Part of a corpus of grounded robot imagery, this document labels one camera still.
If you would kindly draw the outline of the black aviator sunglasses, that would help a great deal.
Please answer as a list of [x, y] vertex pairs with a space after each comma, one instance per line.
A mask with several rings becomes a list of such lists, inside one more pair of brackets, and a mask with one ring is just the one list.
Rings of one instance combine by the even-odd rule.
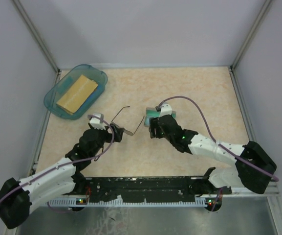
[[[117, 128], [121, 128], [119, 125], [117, 125], [114, 120], [117, 118], [117, 116], [125, 109], [125, 108], [129, 108], [130, 106], [124, 106], [122, 107], [118, 112], [117, 114], [113, 117], [113, 119], [111, 120], [111, 123], [116, 126]], [[139, 122], [138, 126], [136, 127], [136, 129], [132, 132], [132, 131], [129, 131], [125, 128], [123, 128], [123, 132], [129, 136], [133, 136], [135, 135], [135, 133], [137, 132], [137, 130], [139, 129], [140, 125], [142, 124], [143, 120], [144, 120], [145, 116], [142, 117], [141, 121]]]

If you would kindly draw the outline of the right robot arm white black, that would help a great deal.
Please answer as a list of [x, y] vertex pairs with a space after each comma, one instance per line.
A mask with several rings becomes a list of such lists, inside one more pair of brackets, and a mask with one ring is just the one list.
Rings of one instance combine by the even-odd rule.
[[165, 138], [181, 153], [206, 156], [229, 165], [229, 168], [215, 168], [202, 182], [209, 194], [222, 187], [245, 187], [264, 194], [277, 169], [258, 143], [216, 142], [196, 131], [183, 129], [171, 115], [151, 118], [149, 132], [152, 139]]

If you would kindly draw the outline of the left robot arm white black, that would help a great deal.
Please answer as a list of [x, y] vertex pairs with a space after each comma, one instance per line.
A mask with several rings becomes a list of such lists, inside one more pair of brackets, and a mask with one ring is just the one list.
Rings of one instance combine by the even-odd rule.
[[4, 182], [0, 190], [0, 219], [8, 229], [21, 225], [39, 206], [64, 194], [81, 194], [86, 180], [81, 174], [105, 151], [105, 143], [120, 142], [124, 129], [111, 123], [100, 129], [91, 126], [78, 143], [58, 162], [27, 178]]

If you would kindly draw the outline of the grey glasses case green lining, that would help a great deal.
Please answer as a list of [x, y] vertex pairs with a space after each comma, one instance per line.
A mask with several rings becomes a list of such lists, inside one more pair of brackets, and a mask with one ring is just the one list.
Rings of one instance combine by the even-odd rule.
[[[150, 126], [150, 119], [151, 118], [158, 118], [159, 112], [156, 111], [156, 108], [148, 107], [145, 111], [145, 119], [144, 119], [144, 126]], [[176, 118], [176, 111], [172, 112], [172, 117]]]

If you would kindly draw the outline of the teal plastic bin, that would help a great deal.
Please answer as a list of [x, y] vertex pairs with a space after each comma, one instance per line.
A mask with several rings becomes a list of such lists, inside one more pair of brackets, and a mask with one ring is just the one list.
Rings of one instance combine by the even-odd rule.
[[91, 65], [74, 67], [44, 97], [45, 107], [54, 115], [79, 119], [104, 92], [107, 75]]

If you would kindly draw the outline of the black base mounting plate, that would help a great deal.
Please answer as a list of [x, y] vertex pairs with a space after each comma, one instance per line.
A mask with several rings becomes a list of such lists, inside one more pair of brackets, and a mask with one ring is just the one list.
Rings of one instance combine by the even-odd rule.
[[124, 203], [194, 202], [219, 188], [205, 176], [87, 177], [66, 195], [88, 196], [92, 203], [109, 202], [121, 196]]

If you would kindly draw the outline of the shiny metal front panel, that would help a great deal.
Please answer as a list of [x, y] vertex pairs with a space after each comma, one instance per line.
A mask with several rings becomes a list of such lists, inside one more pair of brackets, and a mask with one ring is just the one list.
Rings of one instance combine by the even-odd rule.
[[55, 213], [38, 208], [18, 235], [276, 235], [264, 197], [224, 198], [218, 211], [205, 208], [85, 208]]

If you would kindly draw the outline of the aluminium frame post right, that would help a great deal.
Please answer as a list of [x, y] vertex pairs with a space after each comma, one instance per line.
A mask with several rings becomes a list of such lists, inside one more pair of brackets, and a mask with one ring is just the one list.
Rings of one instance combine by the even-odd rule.
[[251, 45], [251, 42], [253, 41], [259, 27], [261, 26], [261, 24], [263, 23], [266, 15], [268, 14], [273, 2], [274, 2], [273, 0], [265, 0], [263, 2], [263, 5], [262, 5], [257, 17], [255, 18], [247, 36], [245, 37], [244, 42], [242, 43], [235, 59], [233, 60], [231, 66], [230, 66], [231, 72], [234, 72], [236, 70], [236, 68], [239, 66], [243, 56], [245, 55], [246, 51], [248, 50], [249, 46]]

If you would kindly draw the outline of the aluminium frame post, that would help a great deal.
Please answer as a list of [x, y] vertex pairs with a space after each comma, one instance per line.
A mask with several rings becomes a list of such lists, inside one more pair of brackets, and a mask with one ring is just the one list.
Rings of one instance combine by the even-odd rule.
[[37, 46], [41, 50], [42, 54], [44, 55], [47, 62], [50, 64], [50, 66], [53, 68], [53, 70], [56, 73], [60, 72], [59, 67], [57, 66], [57, 63], [54, 59], [54, 56], [50, 52], [50, 49], [48, 48], [45, 40], [41, 36], [41, 33], [38, 31], [37, 27], [31, 20], [30, 16], [28, 15], [28, 12], [24, 8], [23, 4], [20, 0], [11, 0], [11, 3], [13, 4], [15, 10], [19, 14], [19, 16], [22, 18], [24, 24], [26, 25], [28, 31], [30, 32], [32, 38], [36, 42]]
[[249, 46], [251, 45], [251, 42], [253, 41], [259, 27], [261, 26], [261, 24], [263, 23], [266, 15], [268, 14], [273, 2], [274, 2], [273, 0], [265, 0], [263, 2], [263, 5], [262, 5], [257, 17], [255, 18], [247, 36], [245, 37], [244, 42], [242, 43], [235, 59], [233, 60], [231, 66], [230, 66], [231, 72], [234, 72], [236, 70], [236, 68], [239, 66], [243, 56], [245, 55], [246, 51], [248, 50]]

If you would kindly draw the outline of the aluminium frame post left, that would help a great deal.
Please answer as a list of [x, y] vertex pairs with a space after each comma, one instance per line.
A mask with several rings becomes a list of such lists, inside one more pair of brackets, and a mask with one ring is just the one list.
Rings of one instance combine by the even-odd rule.
[[22, 18], [24, 24], [26, 25], [28, 31], [30, 32], [32, 38], [36, 42], [37, 46], [41, 50], [42, 54], [44, 55], [47, 62], [50, 64], [50, 66], [53, 68], [53, 70], [56, 73], [60, 72], [59, 67], [57, 66], [57, 63], [54, 59], [54, 56], [50, 52], [50, 49], [48, 48], [45, 40], [41, 36], [41, 33], [38, 31], [37, 27], [31, 20], [30, 16], [28, 15], [28, 12], [24, 8], [23, 4], [20, 0], [11, 0], [11, 3], [13, 4], [15, 10], [19, 14], [19, 16]]

